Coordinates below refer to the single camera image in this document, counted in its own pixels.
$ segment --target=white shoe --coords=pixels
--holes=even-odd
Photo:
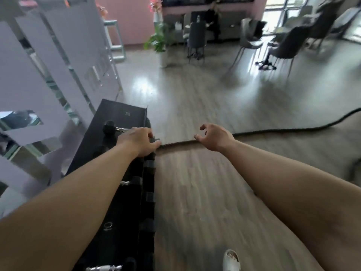
[[[232,249],[228,249],[223,256],[223,271],[240,271],[238,255]]]

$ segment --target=green plant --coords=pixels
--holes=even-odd
[[[153,47],[155,52],[165,52],[165,47],[170,44],[169,29],[165,23],[159,23],[155,27],[155,33],[144,43],[144,49]]]

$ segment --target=person's left hand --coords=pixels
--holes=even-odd
[[[153,138],[153,133],[147,127],[133,127],[118,137],[117,145],[126,144],[130,150],[134,150],[137,157],[145,157],[162,144],[161,141],[151,143],[149,138]]]

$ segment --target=hand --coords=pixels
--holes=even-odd
[[[219,125],[213,123],[205,123],[200,128],[200,130],[206,130],[205,137],[201,135],[194,135],[194,138],[201,142],[206,149],[211,151],[221,151],[228,144],[234,141],[232,134]]]
[[[162,144],[161,141],[151,143],[149,138],[153,138],[153,133],[147,127],[133,127],[131,130],[118,137],[117,145],[126,144],[130,150],[134,150],[136,157],[145,157]]]

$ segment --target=wood plank flooring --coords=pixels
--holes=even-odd
[[[235,44],[208,45],[204,65],[188,64],[183,48],[174,47],[166,69],[157,68],[152,51],[130,51],[118,65],[120,100],[147,105],[163,143],[191,139],[205,121],[231,132],[321,125],[361,106],[361,46],[328,43],[331,50],[319,55],[299,54],[288,81],[288,64],[272,74],[258,72],[250,66],[250,50],[227,72]],[[361,114],[319,133],[242,141],[345,178],[361,156],[360,132]],[[157,271],[219,271],[228,248],[245,271],[322,270],[220,154],[200,145],[159,151],[155,192]]]

